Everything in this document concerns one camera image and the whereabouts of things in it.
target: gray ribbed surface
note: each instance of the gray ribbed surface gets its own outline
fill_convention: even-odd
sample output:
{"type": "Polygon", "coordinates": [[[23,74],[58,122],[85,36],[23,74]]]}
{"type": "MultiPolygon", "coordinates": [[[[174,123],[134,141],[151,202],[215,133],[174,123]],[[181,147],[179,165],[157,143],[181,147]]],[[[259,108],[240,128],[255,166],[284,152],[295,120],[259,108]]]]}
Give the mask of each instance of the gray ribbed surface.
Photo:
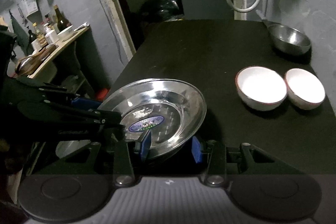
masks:
{"type": "MultiPolygon", "coordinates": [[[[39,224],[29,220],[25,224],[39,224]]],[[[118,189],[98,213],[77,224],[255,224],[233,205],[224,190],[207,187],[197,178],[142,178],[118,189]]],[[[313,224],[310,219],[298,224],[313,224]]]]}

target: bowl with red rim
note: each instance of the bowl with red rim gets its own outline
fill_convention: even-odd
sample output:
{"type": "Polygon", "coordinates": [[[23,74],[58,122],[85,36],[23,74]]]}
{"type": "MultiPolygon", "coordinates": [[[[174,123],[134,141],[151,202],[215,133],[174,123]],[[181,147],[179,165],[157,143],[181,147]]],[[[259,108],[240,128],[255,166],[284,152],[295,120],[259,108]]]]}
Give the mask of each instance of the bowl with red rim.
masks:
{"type": "Polygon", "coordinates": [[[278,107],[287,96],[283,78],[274,70],[261,66],[242,69],[236,75],[239,97],[249,107],[268,111],[278,107]]]}
{"type": "Polygon", "coordinates": [[[325,99],[326,92],[320,80],[312,73],[299,68],[285,74],[289,100],[298,108],[311,110],[325,99]]]}

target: black circular cover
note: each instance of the black circular cover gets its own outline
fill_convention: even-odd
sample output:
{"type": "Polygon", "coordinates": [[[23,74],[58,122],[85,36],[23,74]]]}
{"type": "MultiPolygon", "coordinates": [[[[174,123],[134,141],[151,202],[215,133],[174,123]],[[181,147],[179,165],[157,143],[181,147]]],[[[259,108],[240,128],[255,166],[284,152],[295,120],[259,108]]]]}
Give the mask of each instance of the black circular cover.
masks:
{"type": "Polygon", "coordinates": [[[243,210],[273,221],[309,217],[321,201],[320,186],[307,175],[238,175],[230,194],[243,210]]]}
{"type": "Polygon", "coordinates": [[[97,212],[109,194],[102,175],[31,175],[21,183],[18,200],[34,219],[66,223],[97,212]]]}

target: red object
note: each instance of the red object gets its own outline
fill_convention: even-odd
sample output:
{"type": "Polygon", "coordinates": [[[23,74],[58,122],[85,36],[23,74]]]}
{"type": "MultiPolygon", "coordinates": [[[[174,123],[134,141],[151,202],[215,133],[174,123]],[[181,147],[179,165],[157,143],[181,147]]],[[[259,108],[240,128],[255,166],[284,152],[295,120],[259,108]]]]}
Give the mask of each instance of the red object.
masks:
{"type": "Polygon", "coordinates": [[[101,90],[99,90],[97,93],[96,93],[96,100],[98,101],[103,101],[105,96],[107,95],[107,93],[109,92],[110,90],[109,89],[106,89],[106,88],[103,88],[101,90]]]}

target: silver plate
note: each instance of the silver plate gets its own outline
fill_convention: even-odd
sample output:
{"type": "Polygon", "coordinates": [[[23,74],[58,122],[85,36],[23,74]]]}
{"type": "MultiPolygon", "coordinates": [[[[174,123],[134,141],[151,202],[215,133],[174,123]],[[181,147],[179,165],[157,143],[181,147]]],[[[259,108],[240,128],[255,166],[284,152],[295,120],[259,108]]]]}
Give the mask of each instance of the silver plate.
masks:
{"type": "Polygon", "coordinates": [[[99,109],[121,113],[126,139],[137,140],[144,130],[151,129],[148,159],[153,159],[191,138],[201,126],[207,107],[202,93],[189,83],[145,79],[117,90],[99,109]]]}

